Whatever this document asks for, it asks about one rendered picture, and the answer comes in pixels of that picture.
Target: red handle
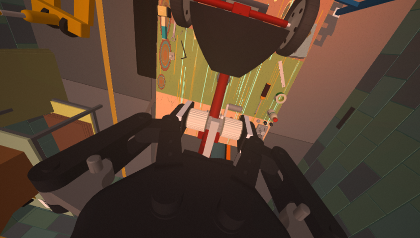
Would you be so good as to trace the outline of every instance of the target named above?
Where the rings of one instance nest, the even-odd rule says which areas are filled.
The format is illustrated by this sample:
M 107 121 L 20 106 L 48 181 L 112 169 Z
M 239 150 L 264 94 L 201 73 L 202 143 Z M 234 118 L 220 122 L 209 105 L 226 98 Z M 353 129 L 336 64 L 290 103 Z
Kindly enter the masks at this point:
M 215 6 L 223 10 L 227 10 L 227 11 L 233 10 L 233 4 L 225 2 L 225 1 L 221 1 L 221 0 L 194 0 L 194 1 L 201 2 L 210 6 Z M 286 28 L 287 25 L 289 24 L 289 22 L 286 20 L 283 20 L 274 16 L 270 16 L 264 13 L 260 13 L 254 10 L 251 10 L 249 12 L 249 17 L 260 20 L 260 21 L 264 21 L 264 22 L 267 22 L 276 26 L 280 26 L 283 28 Z

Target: tape roll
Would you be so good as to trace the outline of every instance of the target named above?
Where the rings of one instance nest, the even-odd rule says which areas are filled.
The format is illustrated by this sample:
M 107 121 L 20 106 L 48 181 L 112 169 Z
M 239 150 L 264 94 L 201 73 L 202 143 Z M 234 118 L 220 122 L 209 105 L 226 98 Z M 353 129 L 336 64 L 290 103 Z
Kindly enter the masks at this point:
M 284 93 L 276 94 L 276 102 L 279 103 L 279 104 L 284 103 L 286 101 L 286 98 L 287 98 L 286 94 L 284 94 Z

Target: cart handle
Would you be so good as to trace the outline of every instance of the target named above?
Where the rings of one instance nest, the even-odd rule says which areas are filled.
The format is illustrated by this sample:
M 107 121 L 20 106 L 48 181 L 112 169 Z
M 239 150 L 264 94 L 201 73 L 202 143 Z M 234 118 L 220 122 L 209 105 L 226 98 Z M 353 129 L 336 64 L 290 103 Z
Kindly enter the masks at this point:
M 290 27 L 290 24 L 288 21 L 274 17 L 274 16 L 270 16 L 258 11 L 254 11 L 251 10 L 250 6 L 246 6 L 243 4 L 240 4 L 238 2 L 234 2 L 234 4 L 225 2 L 225 1 L 221 1 L 221 0 L 194 0 L 196 2 L 200 2 L 200 3 L 204 3 L 210 6 L 215 6 L 227 11 L 231 11 L 233 13 L 237 13 L 243 16 L 248 16 L 260 21 L 264 21 L 276 26 L 280 26 L 283 28 L 287 28 Z

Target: white label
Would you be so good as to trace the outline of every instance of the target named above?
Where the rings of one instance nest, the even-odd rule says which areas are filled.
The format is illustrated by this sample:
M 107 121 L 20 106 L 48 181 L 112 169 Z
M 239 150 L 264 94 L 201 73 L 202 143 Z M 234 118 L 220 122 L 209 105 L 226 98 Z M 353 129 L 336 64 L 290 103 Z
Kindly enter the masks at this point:
M 49 206 L 48 206 L 48 204 L 45 202 L 45 200 L 43 200 L 43 199 L 38 199 L 41 203 L 42 203 L 42 205 L 44 205 L 46 208 L 50 208 Z

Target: blue metal bar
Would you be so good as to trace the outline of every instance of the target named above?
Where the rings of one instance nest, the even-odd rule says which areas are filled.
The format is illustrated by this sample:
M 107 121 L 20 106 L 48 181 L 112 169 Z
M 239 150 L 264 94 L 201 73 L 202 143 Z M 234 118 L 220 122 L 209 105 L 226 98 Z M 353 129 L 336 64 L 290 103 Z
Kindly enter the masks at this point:
M 386 3 L 386 2 L 390 2 L 390 1 L 394 1 L 394 0 L 365 0 L 365 1 L 361 1 L 359 3 L 358 7 L 346 6 L 346 7 L 343 7 L 341 9 L 338 9 L 335 12 L 335 14 L 336 15 L 343 15 L 343 14 L 346 14 L 346 13 L 349 13 L 349 12 L 358 11 L 358 10 L 361 10 L 361 9 L 365 9 L 365 8 L 368 8 L 368 7 L 371 7 L 371 6 L 380 5 L 380 4 L 383 4 L 383 3 Z
M 359 6 L 359 2 L 355 0 L 335 0 L 336 2 L 342 3 L 347 6 Z

